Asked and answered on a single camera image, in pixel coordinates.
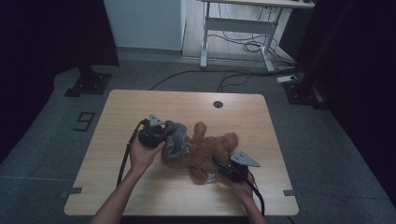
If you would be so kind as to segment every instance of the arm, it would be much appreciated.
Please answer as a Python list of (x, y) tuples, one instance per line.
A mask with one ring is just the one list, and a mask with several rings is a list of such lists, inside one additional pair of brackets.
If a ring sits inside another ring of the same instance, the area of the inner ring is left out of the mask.
[[(248, 180), (253, 183), (253, 177), (251, 175), (248, 176)], [(247, 217), (250, 224), (267, 224), (265, 217), (262, 216), (259, 208), (255, 204), (253, 200), (253, 189), (251, 189), (247, 183), (232, 183), (233, 190), (241, 201), (242, 205), (244, 205), (245, 210), (247, 211)]]
[(91, 220), (91, 224), (120, 223), (134, 186), (152, 164), (155, 155), (163, 149), (163, 146), (164, 142), (154, 149), (145, 149), (137, 139), (134, 140), (130, 152), (131, 169), (97, 211)]

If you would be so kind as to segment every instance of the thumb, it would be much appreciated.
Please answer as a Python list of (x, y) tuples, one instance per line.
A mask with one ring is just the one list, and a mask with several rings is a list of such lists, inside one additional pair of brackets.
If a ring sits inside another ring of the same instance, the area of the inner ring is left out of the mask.
[(165, 141), (161, 142), (156, 148), (154, 148), (155, 153), (157, 154), (159, 151), (163, 150), (165, 146)]

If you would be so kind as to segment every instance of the hand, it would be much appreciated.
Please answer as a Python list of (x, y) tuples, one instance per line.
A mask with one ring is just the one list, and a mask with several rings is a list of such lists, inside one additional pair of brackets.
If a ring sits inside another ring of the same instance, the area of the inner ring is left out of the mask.
[(154, 161), (155, 155), (163, 149), (165, 142), (161, 142), (156, 148), (146, 148), (136, 138), (132, 142), (129, 157), (131, 169), (137, 172), (145, 172)]
[[(250, 183), (254, 183), (253, 176), (251, 174), (248, 174), (247, 180), (250, 181)], [(236, 195), (238, 195), (240, 200), (245, 200), (245, 199), (253, 199), (253, 189), (244, 181), (244, 182), (232, 182), (231, 186), (233, 187), (233, 190), (235, 191)]]

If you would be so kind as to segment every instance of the black curtain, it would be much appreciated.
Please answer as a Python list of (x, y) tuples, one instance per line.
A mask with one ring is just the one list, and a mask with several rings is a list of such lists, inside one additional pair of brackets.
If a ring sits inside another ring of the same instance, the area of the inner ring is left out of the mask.
[(15, 147), (62, 71), (119, 65), (102, 0), (0, 2), (1, 157)]
[(381, 5), (374, 0), (319, 1), (298, 58), (300, 68), (324, 84), (327, 105), (394, 205), (395, 5), (394, 1)]

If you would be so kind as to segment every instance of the teddy bear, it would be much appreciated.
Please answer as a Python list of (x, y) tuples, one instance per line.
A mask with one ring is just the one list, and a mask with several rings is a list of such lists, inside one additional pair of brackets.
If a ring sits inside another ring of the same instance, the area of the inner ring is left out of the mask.
[(183, 135), (183, 141), (188, 147), (185, 153), (175, 158), (169, 158), (163, 150), (161, 155), (163, 163), (171, 168), (188, 168), (192, 179), (199, 185), (206, 183), (209, 174), (215, 175), (221, 180), (218, 166), (213, 162), (213, 157), (216, 156), (224, 164), (229, 164), (232, 152), (238, 146), (236, 133), (205, 137), (206, 129), (207, 126), (203, 122), (197, 122), (192, 138), (186, 134)]

